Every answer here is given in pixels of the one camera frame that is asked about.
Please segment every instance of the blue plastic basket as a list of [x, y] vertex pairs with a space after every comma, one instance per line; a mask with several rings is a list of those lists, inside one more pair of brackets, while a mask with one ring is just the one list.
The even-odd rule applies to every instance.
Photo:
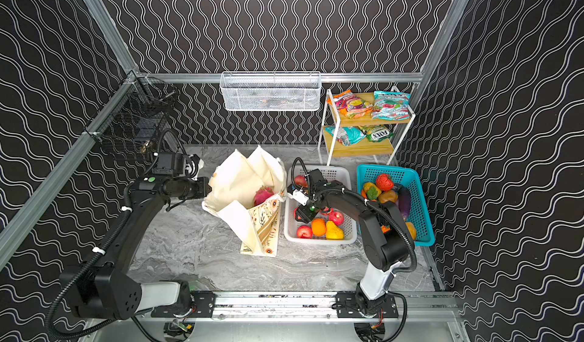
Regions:
[[412, 194], [412, 210], [408, 221], [416, 228], [416, 246], [431, 246], [436, 239], [430, 222], [430, 215], [422, 192], [422, 184], [418, 173], [412, 169], [402, 167], [382, 166], [381, 164], [360, 164], [357, 166], [357, 192], [360, 192], [364, 183], [375, 183], [375, 179], [382, 173], [391, 176], [394, 183], [408, 188]]

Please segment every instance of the candy bag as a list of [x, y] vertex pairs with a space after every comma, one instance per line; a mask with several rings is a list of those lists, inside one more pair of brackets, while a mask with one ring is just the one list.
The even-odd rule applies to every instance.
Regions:
[[[329, 132], [330, 135], [334, 135], [335, 127], [325, 127], [325, 130]], [[356, 127], [340, 127], [339, 132], [336, 135], [336, 140], [344, 146], [358, 143], [363, 138], [365, 138], [365, 134], [361, 133]]]
[[370, 112], [372, 105], [367, 101], [355, 96], [351, 90], [346, 90], [332, 97], [335, 101], [336, 109], [349, 119], [360, 118]]
[[369, 141], [383, 141], [385, 138], [391, 138], [394, 134], [384, 125], [365, 125], [359, 127]]
[[385, 120], [409, 119], [409, 94], [405, 92], [375, 91], [371, 118]]

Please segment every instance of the marble table surface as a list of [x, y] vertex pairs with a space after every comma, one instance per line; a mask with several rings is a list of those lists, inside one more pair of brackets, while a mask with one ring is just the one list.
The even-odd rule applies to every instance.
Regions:
[[[319, 164], [316, 148], [262, 146], [280, 157], [288, 169], [296, 157]], [[201, 176], [211, 176], [237, 148], [249, 156], [256, 146], [189, 146], [205, 161]], [[380, 163], [387, 156], [379, 158]], [[333, 159], [332, 166], [346, 168], [356, 186], [356, 167], [372, 157]], [[367, 265], [361, 236], [353, 244], [312, 246], [289, 242], [283, 234], [283, 211], [277, 257], [245, 256], [241, 241], [221, 219], [201, 208], [201, 200], [187, 201], [171, 212], [162, 210], [152, 220], [128, 275], [138, 282], [187, 280], [197, 288], [223, 291], [352, 291]], [[432, 277], [419, 247], [418, 267], [396, 276], [394, 291], [434, 291]]]

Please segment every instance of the white mesh basket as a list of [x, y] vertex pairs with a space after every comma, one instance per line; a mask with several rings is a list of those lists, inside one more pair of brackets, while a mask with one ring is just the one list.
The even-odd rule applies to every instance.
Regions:
[[[322, 172], [322, 176], [326, 180], [338, 180], [342, 182], [347, 189], [351, 190], [351, 178], [349, 177], [349, 172], [344, 169], [343, 167], [335, 167], [335, 166], [314, 166], [307, 164], [306, 169], [308, 171], [319, 169]], [[299, 174], [304, 174], [304, 171], [301, 166], [296, 166], [294, 176]], [[329, 240], [326, 239], [325, 236], [316, 237], [312, 236], [312, 238], [298, 238], [296, 236], [296, 230], [301, 225], [308, 225], [303, 222], [297, 222], [294, 220], [294, 210], [298, 207], [298, 202], [294, 199], [287, 198], [286, 199], [286, 209], [284, 211], [284, 236], [291, 242], [297, 243], [305, 243], [305, 244], [351, 244], [355, 242], [357, 239], [357, 222], [355, 222], [352, 218], [348, 217], [347, 214], [345, 215], [345, 221], [339, 225], [339, 228], [343, 230], [343, 234], [345, 235], [345, 239], [342, 240]]]
[[230, 111], [316, 111], [320, 72], [223, 72], [219, 88]]

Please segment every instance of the dragon fruit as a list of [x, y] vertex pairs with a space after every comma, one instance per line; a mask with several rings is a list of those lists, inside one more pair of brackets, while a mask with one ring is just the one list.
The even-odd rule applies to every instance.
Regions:
[[256, 194], [253, 197], [253, 206], [257, 207], [262, 202], [266, 201], [270, 196], [272, 196], [274, 192], [268, 186], [262, 186], [256, 191]]

